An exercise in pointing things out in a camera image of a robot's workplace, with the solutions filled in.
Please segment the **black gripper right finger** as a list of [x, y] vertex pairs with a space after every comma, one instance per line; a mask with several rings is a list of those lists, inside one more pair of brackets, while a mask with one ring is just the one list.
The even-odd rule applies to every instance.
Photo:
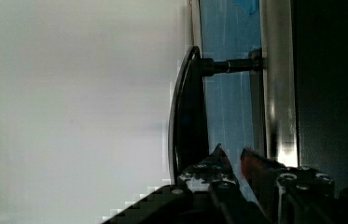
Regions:
[[335, 224], [334, 181], [307, 166], [290, 167], [245, 148], [241, 173], [272, 224]]

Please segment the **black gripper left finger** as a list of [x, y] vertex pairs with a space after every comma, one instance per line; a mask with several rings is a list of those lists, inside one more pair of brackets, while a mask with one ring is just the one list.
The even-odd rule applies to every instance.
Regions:
[[177, 177], [177, 200], [183, 205], [246, 203], [227, 153], [218, 144], [201, 161], [185, 168]]

